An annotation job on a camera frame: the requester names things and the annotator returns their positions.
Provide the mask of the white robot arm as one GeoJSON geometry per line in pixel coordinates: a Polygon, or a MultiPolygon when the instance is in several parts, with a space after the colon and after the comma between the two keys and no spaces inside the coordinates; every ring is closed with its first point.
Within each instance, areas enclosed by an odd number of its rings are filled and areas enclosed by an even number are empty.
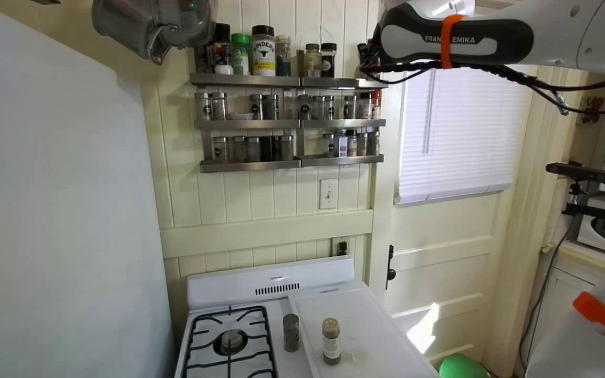
{"type": "MultiPolygon", "coordinates": [[[[518,0],[489,15],[428,20],[412,3],[389,7],[359,70],[369,75],[474,68],[504,75],[513,63],[605,73],[605,0],[518,0]]],[[[527,364],[526,378],[605,378],[605,277],[527,364]]]]}

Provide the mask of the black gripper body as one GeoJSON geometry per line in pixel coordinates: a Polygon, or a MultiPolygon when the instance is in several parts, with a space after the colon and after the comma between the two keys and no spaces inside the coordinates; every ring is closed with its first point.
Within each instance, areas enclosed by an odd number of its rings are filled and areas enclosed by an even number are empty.
{"type": "Polygon", "coordinates": [[[359,43],[358,55],[359,55],[358,72],[361,75],[379,75],[381,73],[381,55],[379,55],[379,49],[373,39],[359,43]]]}

